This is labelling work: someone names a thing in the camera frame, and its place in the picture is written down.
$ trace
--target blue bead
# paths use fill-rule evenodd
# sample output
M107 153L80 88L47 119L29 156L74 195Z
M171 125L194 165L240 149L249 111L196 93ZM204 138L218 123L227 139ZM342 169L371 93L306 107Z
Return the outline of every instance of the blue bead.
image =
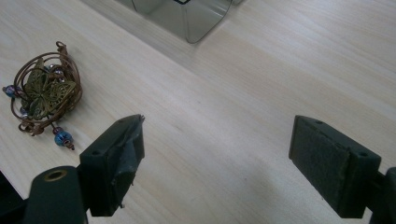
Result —
M67 147L73 142L73 137L70 133L60 131L55 135L54 141L60 147Z
M9 97L15 97L15 89L14 86L3 87L3 92Z

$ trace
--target screw hole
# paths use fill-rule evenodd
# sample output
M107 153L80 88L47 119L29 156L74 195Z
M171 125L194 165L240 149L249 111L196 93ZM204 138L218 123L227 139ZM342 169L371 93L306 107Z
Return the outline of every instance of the screw hole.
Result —
M44 180L47 182L51 182L51 181L62 179L66 175L67 175L66 170L56 170L56 171L52 171L51 173L45 175Z

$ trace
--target jewelry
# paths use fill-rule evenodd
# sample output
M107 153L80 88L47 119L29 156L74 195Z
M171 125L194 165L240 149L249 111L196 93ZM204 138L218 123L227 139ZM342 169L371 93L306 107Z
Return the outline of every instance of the jewelry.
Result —
M56 46L58 52L38 55L24 65L14 83L4 87L3 92L11 98L12 114L21 120L21 132L35 136L50 125L55 143L74 150L72 135L55 127L53 122L75 108L82 88L77 66L68 56L66 45L58 41Z

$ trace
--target light wood surface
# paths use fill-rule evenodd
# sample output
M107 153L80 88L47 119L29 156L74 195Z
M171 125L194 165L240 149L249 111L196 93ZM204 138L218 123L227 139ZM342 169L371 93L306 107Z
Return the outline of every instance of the light wood surface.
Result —
M0 97L0 170L23 197L79 164L115 120L143 114L146 158L114 217L90 223L368 223L341 219L288 159L295 115L396 165L396 2L246 0L189 45L114 1L0 0L0 84L63 41L84 89L60 125L18 131Z

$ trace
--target black plastic part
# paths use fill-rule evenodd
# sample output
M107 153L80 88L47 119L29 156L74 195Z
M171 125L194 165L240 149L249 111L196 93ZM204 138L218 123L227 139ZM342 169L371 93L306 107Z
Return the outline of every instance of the black plastic part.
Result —
M145 156L142 123L133 115L116 121L80 154L84 203L93 217L111 217Z
M388 169L384 191L391 222L396 223L396 167Z
M22 223L26 201L0 172L0 223Z
M190 0L184 0L184 1L180 1L180 0L174 0L175 2L181 4L181 5L186 5L187 3L190 2Z
M296 116L289 157L339 217L363 216L378 155L320 120Z
M381 173L378 173L375 180L370 184L370 190L367 194L370 195L367 207L373 212L370 219L371 224L391 224L389 208L386 202L386 193L384 187L386 185L386 178Z
M37 223L87 223L75 167L56 167L33 180L23 224Z

